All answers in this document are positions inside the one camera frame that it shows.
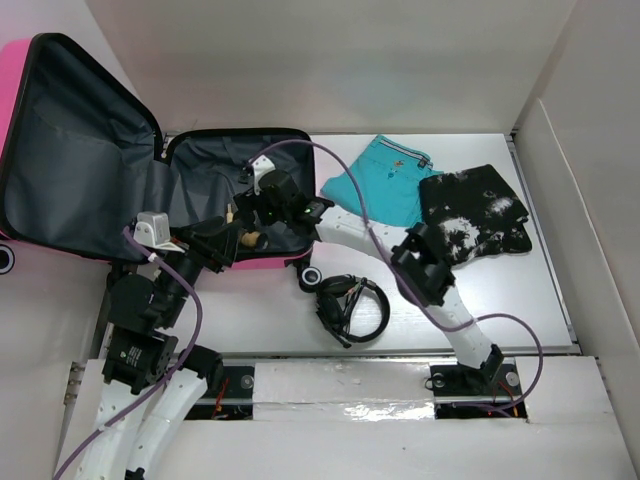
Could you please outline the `wooden brush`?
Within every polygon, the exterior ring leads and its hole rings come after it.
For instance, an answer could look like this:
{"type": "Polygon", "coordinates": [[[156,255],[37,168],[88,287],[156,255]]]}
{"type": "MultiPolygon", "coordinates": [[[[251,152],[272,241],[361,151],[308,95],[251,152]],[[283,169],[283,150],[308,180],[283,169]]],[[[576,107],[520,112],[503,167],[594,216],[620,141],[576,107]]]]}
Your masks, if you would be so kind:
{"type": "Polygon", "coordinates": [[[257,230],[249,230],[240,220],[235,219],[234,207],[227,204],[225,213],[226,223],[232,225],[238,234],[239,244],[250,250],[264,250],[269,245],[268,236],[257,230]]]}

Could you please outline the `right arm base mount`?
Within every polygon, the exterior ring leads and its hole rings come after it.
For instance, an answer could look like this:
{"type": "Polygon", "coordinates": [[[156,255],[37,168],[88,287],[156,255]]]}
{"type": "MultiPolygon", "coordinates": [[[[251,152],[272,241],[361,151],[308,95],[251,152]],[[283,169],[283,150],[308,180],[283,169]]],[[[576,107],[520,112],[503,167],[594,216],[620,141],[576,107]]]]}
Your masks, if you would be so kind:
{"type": "Polygon", "coordinates": [[[424,387],[433,394],[438,420],[528,418],[514,363],[503,364],[493,380],[464,375],[457,364],[433,365],[424,387]]]}

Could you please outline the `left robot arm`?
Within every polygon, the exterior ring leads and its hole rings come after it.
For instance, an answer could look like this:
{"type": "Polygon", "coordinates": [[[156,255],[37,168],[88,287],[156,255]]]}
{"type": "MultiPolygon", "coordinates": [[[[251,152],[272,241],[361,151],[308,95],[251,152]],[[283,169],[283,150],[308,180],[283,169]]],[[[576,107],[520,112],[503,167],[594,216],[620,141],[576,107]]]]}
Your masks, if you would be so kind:
{"type": "Polygon", "coordinates": [[[224,217],[172,228],[157,212],[124,227],[129,246],[158,270],[110,287],[113,329],[94,430],[63,463],[79,463],[76,478],[155,478],[189,410],[222,387],[221,354],[196,343],[204,308],[195,284],[203,270],[234,263],[242,228],[224,217]]]}

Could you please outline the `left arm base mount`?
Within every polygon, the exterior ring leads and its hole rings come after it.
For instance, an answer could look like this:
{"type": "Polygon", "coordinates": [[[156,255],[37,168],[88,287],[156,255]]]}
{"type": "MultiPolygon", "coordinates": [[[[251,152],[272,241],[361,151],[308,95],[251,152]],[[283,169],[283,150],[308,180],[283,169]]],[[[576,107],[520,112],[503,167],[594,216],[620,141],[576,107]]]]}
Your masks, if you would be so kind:
{"type": "Polygon", "coordinates": [[[187,420],[238,421],[253,419],[255,367],[232,365],[224,369],[217,390],[209,390],[191,408],[187,420]]]}

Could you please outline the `turquoise shorts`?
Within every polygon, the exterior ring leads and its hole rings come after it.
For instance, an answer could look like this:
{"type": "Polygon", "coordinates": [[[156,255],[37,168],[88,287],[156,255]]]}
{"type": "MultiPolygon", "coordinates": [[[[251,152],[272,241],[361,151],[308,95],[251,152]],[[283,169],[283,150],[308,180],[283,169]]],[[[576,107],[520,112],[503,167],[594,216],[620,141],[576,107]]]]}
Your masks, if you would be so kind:
{"type": "Polygon", "coordinates": [[[420,182],[439,173],[428,154],[378,135],[321,194],[356,215],[365,207],[372,221],[408,228],[421,220],[420,182]]]}

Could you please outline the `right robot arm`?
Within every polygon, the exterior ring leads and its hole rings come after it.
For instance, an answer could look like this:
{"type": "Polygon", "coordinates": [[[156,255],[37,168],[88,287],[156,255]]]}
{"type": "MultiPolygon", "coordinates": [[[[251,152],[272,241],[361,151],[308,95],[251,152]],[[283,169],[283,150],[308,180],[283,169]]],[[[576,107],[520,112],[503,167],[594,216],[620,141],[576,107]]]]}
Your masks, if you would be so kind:
{"type": "Polygon", "coordinates": [[[405,299],[424,309],[445,334],[456,355],[457,378],[465,387],[484,393],[497,383],[504,356],[464,305],[451,266],[426,225],[403,228],[367,221],[328,200],[304,194],[281,169],[250,171],[252,186],[235,197],[240,213],[257,216],[265,226],[282,223],[299,236],[384,262],[405,299]]]}

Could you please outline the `black headphones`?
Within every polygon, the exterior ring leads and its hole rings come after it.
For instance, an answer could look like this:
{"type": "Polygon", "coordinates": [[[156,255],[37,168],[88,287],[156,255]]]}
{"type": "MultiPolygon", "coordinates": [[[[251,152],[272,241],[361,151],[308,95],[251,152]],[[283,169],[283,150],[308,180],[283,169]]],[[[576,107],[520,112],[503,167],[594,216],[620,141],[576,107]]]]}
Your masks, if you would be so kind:
{"type": "Polygon", "coordinates": [[[329,277],[319,283],[315,291],[316,315],[324,329],[344,349],[354,344],[366,344],[378,339],[387,329],[391,306],[386,293],[372,280],[354,275],[329,277]],[[351,320],[358,302],[366,292],[376,300],[380,312],[378,326],[365,335],[351,333],[351,320]]]}

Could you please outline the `black white tie-dye shirt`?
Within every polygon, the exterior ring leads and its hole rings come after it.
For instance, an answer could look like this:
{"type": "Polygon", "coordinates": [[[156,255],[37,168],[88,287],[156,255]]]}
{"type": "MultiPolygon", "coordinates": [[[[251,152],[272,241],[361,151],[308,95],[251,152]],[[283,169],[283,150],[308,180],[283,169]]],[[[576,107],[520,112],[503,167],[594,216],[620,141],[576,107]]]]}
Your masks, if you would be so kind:
{"type": "Polygon", "coordinates": [[[423,179],[419,199],[423,221],[436,228],[452,265],[532,250],[529,212],[490,164],[423,179]]]}

